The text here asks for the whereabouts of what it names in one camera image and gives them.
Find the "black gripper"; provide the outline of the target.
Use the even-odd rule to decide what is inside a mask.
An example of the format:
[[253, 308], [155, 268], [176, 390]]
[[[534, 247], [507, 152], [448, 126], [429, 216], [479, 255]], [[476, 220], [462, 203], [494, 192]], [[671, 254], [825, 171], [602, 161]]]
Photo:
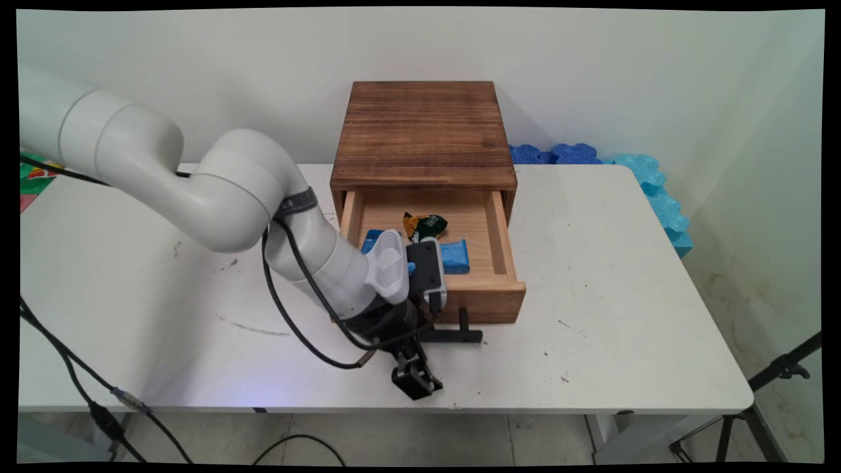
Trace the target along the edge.
[[363, 313], [343, 319], [342, 326], [354, 340], [360, 336], [367, 344], [378, 345], [397, 360], [391, 374], [392, 383], [411, 400], [417, 401], [443, 388], [430, 368], [420, 342], [420, 334], [432, 329], [436, 322], [436, 306], [424, 307], [414, 298], [397, 305], [375, 298]]

